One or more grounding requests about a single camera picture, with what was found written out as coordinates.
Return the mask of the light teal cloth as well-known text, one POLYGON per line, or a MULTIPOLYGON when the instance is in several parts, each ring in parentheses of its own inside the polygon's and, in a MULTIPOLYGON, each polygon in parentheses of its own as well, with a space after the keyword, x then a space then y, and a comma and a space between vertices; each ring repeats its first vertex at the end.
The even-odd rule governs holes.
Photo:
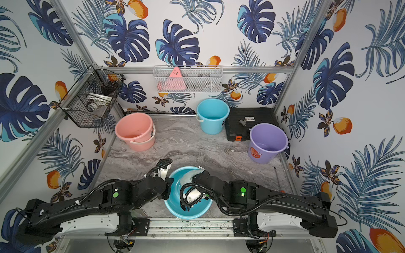
POLYGON ((205 171, 204 169, 197 169, 197 170, 191 170, 191 171, 185 173, 180 178, 180 185, 183 186, 187 183, 191 183, 194 176, 197 176, 197 175, 203 173, 204 171, 205 171))

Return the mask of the pink plastic bucket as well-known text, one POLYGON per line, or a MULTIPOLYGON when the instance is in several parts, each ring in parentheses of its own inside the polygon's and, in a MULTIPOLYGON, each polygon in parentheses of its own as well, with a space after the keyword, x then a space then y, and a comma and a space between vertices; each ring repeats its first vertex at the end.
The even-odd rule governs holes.
POLYGON ((149 150, 155 144, 156 127, 145 113, 132 113, 119 120, 116 136, 136 152, 149 150))

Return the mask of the teal plastic bucket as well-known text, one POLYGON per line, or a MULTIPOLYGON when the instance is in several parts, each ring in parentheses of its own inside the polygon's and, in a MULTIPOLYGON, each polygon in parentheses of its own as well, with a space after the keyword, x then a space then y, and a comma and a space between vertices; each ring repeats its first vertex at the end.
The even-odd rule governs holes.
POLYGON ((168 210, 177 218, 184 220, 197 219, 204 215, 211 207, 213 201, 211 199, 203 198, 200 202, 191 206, 188 210, 183 210, 180 202, 180 178, 191 170, 203 169, 202 167, 182 167, 171 173, 169 178, 173 178, 174 182, 171 187, 171 193, 168 200, 165 201, 165 205, 168 210))

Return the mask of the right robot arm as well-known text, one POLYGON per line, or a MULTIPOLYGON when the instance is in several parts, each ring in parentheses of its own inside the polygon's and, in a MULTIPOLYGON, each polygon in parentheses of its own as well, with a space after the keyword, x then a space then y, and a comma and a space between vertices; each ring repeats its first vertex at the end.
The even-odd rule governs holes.
POLYGON ((245 180, 223 181, 207 170, 186 176, 185 180, 179 190, 183 209, 207 197, 222 214, 230 217, 270 211, 301 219, 301 227, 311 236, 330 239, 337 235, 336 213, 330 209, 331 199, 325 192, 314 196, 287 194, 245 180))

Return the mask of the purple plastic bucket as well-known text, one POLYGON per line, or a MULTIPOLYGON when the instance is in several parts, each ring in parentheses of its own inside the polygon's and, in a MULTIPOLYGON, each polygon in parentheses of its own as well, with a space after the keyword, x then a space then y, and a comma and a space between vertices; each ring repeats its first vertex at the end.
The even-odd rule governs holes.
POLYGON ((288 138, 278 126, 260 123, 250 131, 249 157, 256 163, 267 164, 288 146, 288 138))

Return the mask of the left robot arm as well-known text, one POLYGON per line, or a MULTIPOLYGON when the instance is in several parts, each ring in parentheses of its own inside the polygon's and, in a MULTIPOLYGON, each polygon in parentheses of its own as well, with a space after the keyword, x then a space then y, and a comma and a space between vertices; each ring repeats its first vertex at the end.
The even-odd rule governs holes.
POLYGON ((139 180, 110 179, 94 187, 85 196, 56 203, 30 200, 26 218, 18 226, 15 238, 22 244, 38 245, 62 232, 62 223, 90 215, 118 214, 118 228, 109 236, 121 236, 132 230, 131 210, 139 209, 155 198, 167 200, 172 179, 166 173, 172 159, 161 159, 139 180))

